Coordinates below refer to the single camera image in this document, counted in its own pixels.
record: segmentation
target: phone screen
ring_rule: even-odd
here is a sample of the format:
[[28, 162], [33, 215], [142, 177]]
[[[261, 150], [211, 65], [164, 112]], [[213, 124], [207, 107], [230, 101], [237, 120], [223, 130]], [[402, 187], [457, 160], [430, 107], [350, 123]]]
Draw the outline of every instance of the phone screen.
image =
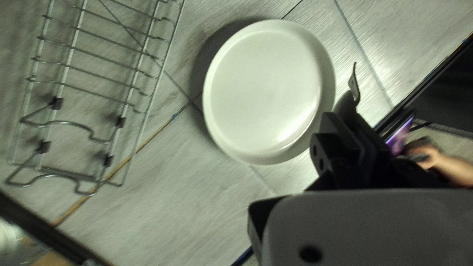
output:
[[398, 156], [404, 149], [407, 134], [412, 126], [414, 117], [409, 118], [394, 134], [386, 141], [387, 146], [391, 149], [393, 156]]

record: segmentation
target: human hand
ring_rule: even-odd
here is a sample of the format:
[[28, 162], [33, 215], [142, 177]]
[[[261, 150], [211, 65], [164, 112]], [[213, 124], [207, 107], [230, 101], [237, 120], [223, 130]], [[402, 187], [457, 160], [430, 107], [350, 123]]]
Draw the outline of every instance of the human hand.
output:
[[425, 144], [420, 147], [416, 147], [406, 151], [407, 154], [418, 154], [418, 153], [425, 153], [428, 154], [429, 157], [421, 162], [417, 162], [417, 164], [422, 167], [423, 169], [432, 168], [442, 160], [443, 155], [440, 151], [432, 144]]

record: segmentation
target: wire dish rack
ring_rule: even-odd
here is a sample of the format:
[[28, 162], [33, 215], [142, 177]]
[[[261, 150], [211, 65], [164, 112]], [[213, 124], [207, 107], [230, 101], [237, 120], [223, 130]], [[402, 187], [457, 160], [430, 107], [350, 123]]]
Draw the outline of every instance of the wire dish rack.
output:
[[[124, 184], [183, 4], [49, 1], [10, 153], [17, 169], [6, 184], [61, 177], [82, 195]], [[27, 168], [33, 178], [19, 175]]]

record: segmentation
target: white plate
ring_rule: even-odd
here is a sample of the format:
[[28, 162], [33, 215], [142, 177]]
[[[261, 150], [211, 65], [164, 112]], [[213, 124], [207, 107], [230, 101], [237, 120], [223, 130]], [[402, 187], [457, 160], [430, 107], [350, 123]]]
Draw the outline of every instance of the white plate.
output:
[[205, 77], [203, 110], [226, 154], [268, 165], [309, 147], [334, 98], [332, 64], [320, 41], [294, 22], [264, 20], [217, 52]]

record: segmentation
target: plate rim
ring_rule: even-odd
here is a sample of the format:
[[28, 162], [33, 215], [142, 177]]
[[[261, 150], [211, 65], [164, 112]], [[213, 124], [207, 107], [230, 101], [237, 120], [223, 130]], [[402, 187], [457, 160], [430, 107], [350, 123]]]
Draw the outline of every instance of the plate rim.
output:
[[[309, 123], [309, 125], [306, 127], [304, 132], [294, 142], [292, 142], [292, 144], [289, 147], [285, 149], [281, 149], [279, 153], [271, 155], [269, 157], [263, 157], [261, 155], [253, 155], [252, 158], [250, 158], [251, 155], [248, 155], [248, 153], [243, 153], [240, 151], [236, 151], [234, 149], [227, 148], [227, 146], [225, 145], [225, 142], [222, 140], [224, 138], [220, 136], [223, 134], [220, 134], [220, 135], [216, 134], [218, 133], [219, 128], [216, 126], [215, 120], [212, 120], [210, 118], [212, 111], [209, 104], [210, 102], [209, 90], [211, 89], [211, 86], [209, 86], [209, 83], [211, 82], [210, 75], [213, 75], [215, 73], [215, 70], [221, 61], [222, 54], [227, 53], [228, 50], [231, 49], [231, 46], [238, 43], [239, 39], [242, 38], [242, 36], [239, 36], [239, 34], [241, 34], [242, 31], [247, 31], [248, 28], [260, 27], [261, 24], [268, 24], [268, 29], [270, 29], [271, 27], [274, 28], [274, 27], [283, 27], [287, 25], [292, 25], [293, 27], [296, 26], [299, 29], [309, 33], [310, 36], [312, 36], [315, 40], [313, 45], [317, 46], [317, 49], [318, 49], [318, 51], [316, 51], [316, 56], [318, 57], [318, 61], [324, 62], [324, 63], [318, 65], [320, 73], [321, 73], [322, 85], [321, 85], [319, 105], [316, 108], [312, 122]], [[299, 154], [301, 154], [302, 152], [304, 152], [305, 150], [309, 148], [310, 137], [313, 133], [316, 133], [318, 131], [322, 113], [331, 111], [333, 108], [333, 103], [335, 100], [335, 75], [333, 72], [332, 61], [330, 59], [330, 56], [328, 55], [327, 50], [325, 49], [323, 44], [320, 42], [320, 40], [310, 30], [292, 21], [287, 21], [287, 20], [282, 20], [282, 19], [267, 19], [267, 20], [261, 20], [261, 21], [252, 23], [248, 26], [245, 26], [244, 28], [234, 33], [229, 39], [225, 41], [225, 43], [219, 48], [217, 53], [214, 55], [207, 69], [207, 73], [205, 75], [205, 80], [204, 80], [202, 89], [203, 89], [202, 110], [204, 114], [204, 121], [207, 126], [208, 132], [212, 140], [216, 143], [216, 145], [225, 154], [227, 154], [229, 157], [237, 161], [240, 161], [243, 163], [249, 163], [253, 165], [273, 165], [273, 164], [278, 164], [278, 163], [288, 161], [298, 156]]]

